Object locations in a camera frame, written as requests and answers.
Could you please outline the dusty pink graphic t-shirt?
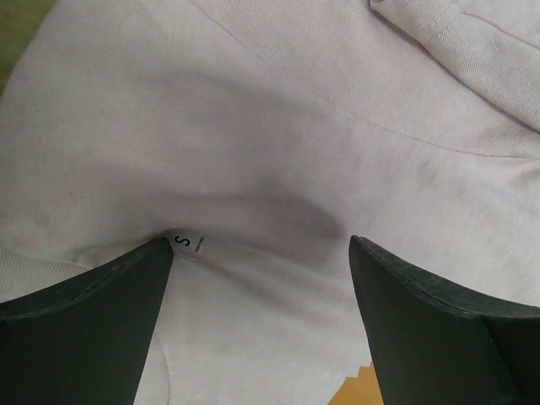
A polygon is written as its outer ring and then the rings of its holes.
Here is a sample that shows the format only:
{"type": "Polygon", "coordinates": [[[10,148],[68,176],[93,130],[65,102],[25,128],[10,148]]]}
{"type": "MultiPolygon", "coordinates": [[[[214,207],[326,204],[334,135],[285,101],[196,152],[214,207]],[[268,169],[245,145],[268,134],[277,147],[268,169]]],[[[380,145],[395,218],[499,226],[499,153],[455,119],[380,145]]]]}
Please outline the dusty pink graphic t-shirt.
{"type": "Polygon", "coordinates": [[[58,1],[1,97],[1,298],[185,230],[140,404],[325,404],[352,235],[539,302],[536,1],[58,1]]]}

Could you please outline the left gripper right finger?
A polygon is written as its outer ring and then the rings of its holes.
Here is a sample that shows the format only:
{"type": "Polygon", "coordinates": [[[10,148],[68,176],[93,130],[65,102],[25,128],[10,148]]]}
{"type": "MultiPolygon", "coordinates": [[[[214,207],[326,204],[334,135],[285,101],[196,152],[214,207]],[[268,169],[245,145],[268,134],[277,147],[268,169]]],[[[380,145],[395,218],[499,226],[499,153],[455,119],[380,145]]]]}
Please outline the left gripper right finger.
{"type": "Polygon", "coordinates": [[[363,237],[348,255],[384,403],[538,403],[536,306],[468,289],[363,237]]]}

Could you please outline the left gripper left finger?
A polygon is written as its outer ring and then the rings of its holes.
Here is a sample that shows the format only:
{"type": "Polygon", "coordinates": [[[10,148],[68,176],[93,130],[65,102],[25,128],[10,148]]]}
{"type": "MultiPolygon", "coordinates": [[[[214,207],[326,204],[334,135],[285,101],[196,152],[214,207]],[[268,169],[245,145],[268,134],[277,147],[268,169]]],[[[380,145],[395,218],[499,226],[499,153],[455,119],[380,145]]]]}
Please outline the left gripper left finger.
{"type": "Polygon", "coordinates": [[[155,326],[174,258],[152,240],[1,305],[3,404],[166,404],[155,326]]]}

